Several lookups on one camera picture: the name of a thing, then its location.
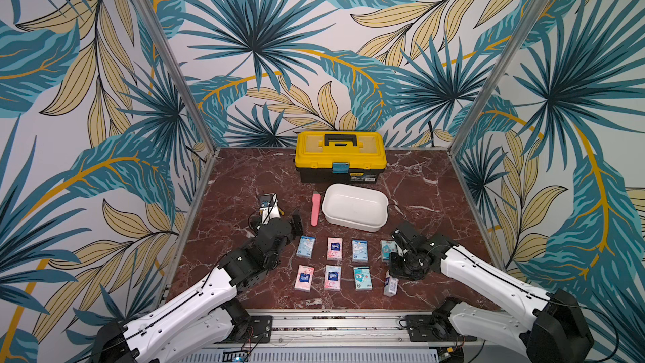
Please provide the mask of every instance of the red marble surface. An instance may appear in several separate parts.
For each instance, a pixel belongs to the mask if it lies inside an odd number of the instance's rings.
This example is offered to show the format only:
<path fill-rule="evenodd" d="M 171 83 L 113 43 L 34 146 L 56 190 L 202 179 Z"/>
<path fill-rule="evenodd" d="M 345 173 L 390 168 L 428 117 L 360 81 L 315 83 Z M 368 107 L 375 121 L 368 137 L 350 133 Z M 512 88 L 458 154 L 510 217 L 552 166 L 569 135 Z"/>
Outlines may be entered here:
<path fill-rule="evenodd" d="M 444 151 L 388 151 L 388 167 L 379 182 L 364 185 L 390 199 L 386 225 L 376 233 L 329 224 L 320 212 L 311 221 L 311 194 L 328 184 L 302 184 L 294 167 L 294 149 L 222 149 L 210 175 L 208 189 L 173 279 L 170 298 L 204 277 L 228 251 L 252 236 L 247 218 L 257 208 L 257 196 L 276 192 L 278 205 L 290 214 L 300 209 L 305 235 L 316 238 L 311 259 L 295 256 L 298 240 L 288 245 L 280 266 L 238 299 L 246 308 L 407 309 L 432 310 L 447 296 L 474 306 L 496 306 L 469 287 L 437 273 L 419 282 L 399 281 L 398 293 L 383 295 L 387 265 L 381 260 L 381 240 L 403 218 L 427 236 L 439 232 L 454 238 L 472 253 L 489 260 L 464 193 Z M 343 261 L 327 261 L 327 237 L 343 238 Z M 369 263 L 351 262 L 351 240 L 368 241 Z M 341 291 L 323 289 L 325 265 L 342 265 Z M 294 290 L 298 265 L 315 268 L 310 293 Z M 354 289 L 352 266 L 369 265 L 371 291 Z"/>

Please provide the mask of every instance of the white plastic tray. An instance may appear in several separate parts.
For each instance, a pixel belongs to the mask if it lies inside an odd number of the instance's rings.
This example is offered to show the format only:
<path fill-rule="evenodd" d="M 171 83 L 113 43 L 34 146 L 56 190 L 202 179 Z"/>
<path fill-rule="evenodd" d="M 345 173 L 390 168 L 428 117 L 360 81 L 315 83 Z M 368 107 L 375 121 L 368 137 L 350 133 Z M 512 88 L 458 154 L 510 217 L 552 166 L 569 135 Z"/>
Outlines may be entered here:
<path fill-rule="evenodd" d="M 334 184 L 322 202 L 322 213 L 332 224 L 374 232 L 388 221 L 389 201 L 380 191 Z"/>

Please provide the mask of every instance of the tissue package label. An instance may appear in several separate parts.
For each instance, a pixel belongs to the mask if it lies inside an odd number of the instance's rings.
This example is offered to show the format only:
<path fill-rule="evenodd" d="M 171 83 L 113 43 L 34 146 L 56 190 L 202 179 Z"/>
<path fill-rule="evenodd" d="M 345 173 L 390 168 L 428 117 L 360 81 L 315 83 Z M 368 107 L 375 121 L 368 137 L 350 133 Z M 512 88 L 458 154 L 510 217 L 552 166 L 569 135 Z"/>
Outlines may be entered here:
<path fill-rule="evenodd" d="M 325 266 L 325 290 L 341 289 L 341 267 Z"/>
<path fill-rule="evenodd" d="M 398 250 L 399 248 L 397 247 L 396 242 L 381 240 L 381 257 L 384 262 L 388 262 L 390 260 L 390 253 L 398 252 Z"/>
<path fill-rule="evenodd" d="M 353 262 L 367 262 L 367 241 L 351 241 L 351 260 Z"/>
<path fill-rule="evenodd" d="M 313 251 L 313 243 L 316 241 L 315 237 L 300 237 L 300 245 L 298 246 L 298 256 L 303 258 L 311 258 L 311 252 Z"/>
<path fill-rule="evenodd" d="M 372 276 L 367 266 L 354 268 L 354 284 L 356 290 L 372 290 Z"/>
<path fill-rule="evenodd" d="M 387 297 L 396 295 L 398 285 L 399 279 L 391 277 L 390 271 L 387 271 L 385 273 L 385 288 L 383 289 L 383 295 Z"/>
<path fill-rule="evenodd" d="M 313 268 L 311 266 L 300 265 L 298 274 L 295 277 L 294 289 L 302 291 L 311 291 L 311 279 L 313 278 Z"/>
<path fill-rule="evenodd" d="M 327 259 L 340 261 L 343 259 L 343 239 L 327 238 Z"/>

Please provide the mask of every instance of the wall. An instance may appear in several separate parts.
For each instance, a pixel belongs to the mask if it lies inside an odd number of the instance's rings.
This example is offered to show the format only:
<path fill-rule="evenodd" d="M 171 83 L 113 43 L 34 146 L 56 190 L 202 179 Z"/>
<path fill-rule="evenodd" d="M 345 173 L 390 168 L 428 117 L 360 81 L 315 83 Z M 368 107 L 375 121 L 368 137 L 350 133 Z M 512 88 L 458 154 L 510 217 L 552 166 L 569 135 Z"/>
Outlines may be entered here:
<path fill-rule="evenodd" d="M 447 146 L 528 2 L 171 0 L 158 14 L 218 146 L 294 146 L 306 129 L 429 146 L 429 122 Z"/>
<path fill-rule="evenodd" d="M 645 0 L 571 0 L 536 24 L 456 154 L 508 272 L 609 314 L 645 361 Z M 585 311 L 613 350 L 600 314 Z"/>
<path fill-rule="evenodd" d="M 3 0 L 0 362 L 154 307 L 205 145 L 129 0 Z"/>

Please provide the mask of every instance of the mounting plate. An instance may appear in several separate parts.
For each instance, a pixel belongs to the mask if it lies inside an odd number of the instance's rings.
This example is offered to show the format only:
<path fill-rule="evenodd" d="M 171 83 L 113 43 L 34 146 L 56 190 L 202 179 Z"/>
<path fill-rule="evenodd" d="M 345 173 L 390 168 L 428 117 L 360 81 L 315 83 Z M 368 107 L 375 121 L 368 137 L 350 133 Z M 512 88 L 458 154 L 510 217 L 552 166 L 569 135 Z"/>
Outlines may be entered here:
<path fill-rule="evenodd" d="M 253 328 L 253 336 L 251 336 L 251 344 L 257 343 L 259 340 L 261 344 L 267 344 L 271 341 L 271 330 L 273 329 L 273 316 L 271 315 L 252 315 L 250 317 L 249 326 Z M 221 343 L 223 344 L 243 344 L 249 342 L 246 338 L 248 334 L 239 339 L 232 339 L 228 337 Z"/>
<path fill-rule="evenodd" d="M 451 325 L 441 325 L 442 320 L 438 320 L 435 315 L 420 314 L 420 315 L 406 315 L 405 322 L 407 327 L 407 335 L 410 337 L 410 342 L 455 342 L 460 344 L 466 339 L 466 342 L 473 342 L 477 340 L 475 336 L 463 336 L 458 334 Z M 444 336 L 438 336 L 437 326 L 440 326 L 445 331 Z"/>

